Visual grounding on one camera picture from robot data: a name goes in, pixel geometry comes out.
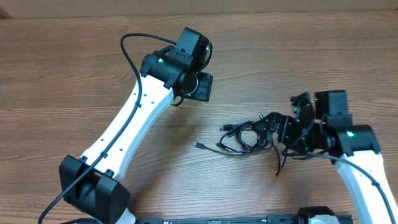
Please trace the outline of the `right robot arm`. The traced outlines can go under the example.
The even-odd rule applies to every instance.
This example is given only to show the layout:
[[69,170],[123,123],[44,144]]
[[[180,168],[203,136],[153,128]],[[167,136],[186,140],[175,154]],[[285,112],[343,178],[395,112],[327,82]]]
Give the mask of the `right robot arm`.
[[290,99],[295,116],[277,112],[253,123],[265,140],[277,135],[284,157],[325,158],[335,165],[360,223],[397,223],[397,204],[384,169],[381,146],[370,125],[353,124],[344,90],[307,92]]

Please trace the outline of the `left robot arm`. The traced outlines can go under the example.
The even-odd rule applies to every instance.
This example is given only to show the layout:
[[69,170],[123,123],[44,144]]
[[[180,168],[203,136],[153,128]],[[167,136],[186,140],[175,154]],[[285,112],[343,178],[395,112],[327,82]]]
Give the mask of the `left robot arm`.
[[87,214],[75,223],[135,223],[130,192],[122,185],[129,163],[156,119],[176,98],[207,102],[213,76],[203,72],[213,53],[201,33],[184,28],[177,42],[147,54],[134,68],[136,84],[106,131],[84,153],[59,166],[64,200]]

